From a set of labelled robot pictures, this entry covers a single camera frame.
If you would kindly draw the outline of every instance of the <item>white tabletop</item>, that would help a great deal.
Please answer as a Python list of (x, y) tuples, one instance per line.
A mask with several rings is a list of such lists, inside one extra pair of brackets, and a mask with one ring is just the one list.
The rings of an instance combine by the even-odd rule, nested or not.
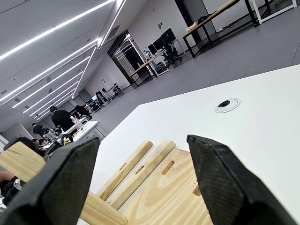
[(99, 121), (89, 121), (83, 125), (82, 128), (79, 129), (78, 134), (76, 134), (75, 137), (73, 137), (73, 141), (77, 142), (80, 139), (82, 139), (84, 136), (86, 136), (91, 130), (93, 130), (97, 125)]
[[(300, 65), (138, 106), (102, 142), (90, 190), (96, 193), (144, 140), (172, 140), (189, 150), (188, 134), (226, 144), (300, 223)], [(228, 98), (240, 106), (218, 114)]]

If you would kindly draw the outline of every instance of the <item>light wood board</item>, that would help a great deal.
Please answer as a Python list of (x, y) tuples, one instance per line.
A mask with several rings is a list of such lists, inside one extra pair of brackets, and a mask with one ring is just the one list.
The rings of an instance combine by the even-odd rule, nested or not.
[[(12, 145), (0, 154), (0, 166), (25, 182), (36, 176), (44, 165), (44, 159), (21, 142)], [(80, 218), (90, 225), (128, 224), (125, 216), (90, 191)]]
[(102, 186), (97, 195), (102, 200), (106, 200), (152, 146), (152, 142), (144, 141), (124, 162), (121, 168)]
[(206, 23), (208, 23), (209, 21), (211, 21), (213, 18), (215, 18), (216, 16), (218, 16), (219, 14), (221, 14), (222, 12), (224, 12), (225, 10), (229, 9), (231, 6), (235, 5), (237, 2), (239, 2), (240, 0), (230, 0), (229, 2), (227, 2), (226, 4), (222, 5), (220, 8), (218, 8), (213, 14), (211, 14), (208, 18), (206, 18), (206, 20), (204, 20), (203, 22), (201, 22), (200, 24), (198, 24), (197, 26), (195, 26), (193, 29), (191, 29), (189, 32), (187, 32), (183, 38), (186, 38), (188, 35), (190, 35), (194, 30), (197, 30), (199, 27), (202, 27), (203, 25), (205, 25)]
[(135, 192), (161, 161), (174, 149), (176, 144), (172, 141), (163, 141), (139, 165), (139, 168), (130, 173), (115, 191), (107, 198), (106, 202), (118, 210), (123, 203)]
[(130, 225), (212, 225), (189, 152), (173, 149), (131, 197)]

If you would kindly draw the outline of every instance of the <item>person's hair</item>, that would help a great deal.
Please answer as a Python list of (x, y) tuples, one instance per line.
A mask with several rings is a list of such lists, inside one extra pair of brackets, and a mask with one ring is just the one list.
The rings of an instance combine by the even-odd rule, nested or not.
[(56, 107), (56, 106), (51, 106), (51, 107), (50, 107), (50, 112), (54, 112), (55, 110), (57, 110), (57, 107)]

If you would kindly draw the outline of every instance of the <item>air vent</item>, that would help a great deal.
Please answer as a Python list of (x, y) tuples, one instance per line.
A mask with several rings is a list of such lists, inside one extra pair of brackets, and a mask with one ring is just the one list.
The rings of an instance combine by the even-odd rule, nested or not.
[(115, 34), (117, 33), (119, 27), (120, 27), (120, 25), (119, 25), (119, 26), (116, 26), (115, 28), (113, 28), (112, 31), (109, 33), (107, 39), (110, 39), (110, 38), (112, 38), (113, 36), (115, 36)]

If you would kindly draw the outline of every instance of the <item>computer monitor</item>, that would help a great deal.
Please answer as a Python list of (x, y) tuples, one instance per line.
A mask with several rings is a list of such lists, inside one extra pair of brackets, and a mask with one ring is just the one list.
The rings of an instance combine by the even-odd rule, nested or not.
[(157, 50), (156, 50), (156, 48), (154, 47), (153, 44), (149, 45), (148, 49), (150, 50), (150, 52), (152, 53), (152, 55), (154, 55), (157, 52)]
[(165, 40), (167, 38), (171, 38), (172, 41), (175, 41), (176, 37), (172, 31), (171, 28), (167, 29), (161, 36), (162, 40)]
[(153, 45), (154, 47), (159, 50), (159, 49), (162, 49), (163, 46), (164, 46), (164, 42), (163, 40), (161, 39), (161, 37), (159, 37), (155, 42), (153, 42)]

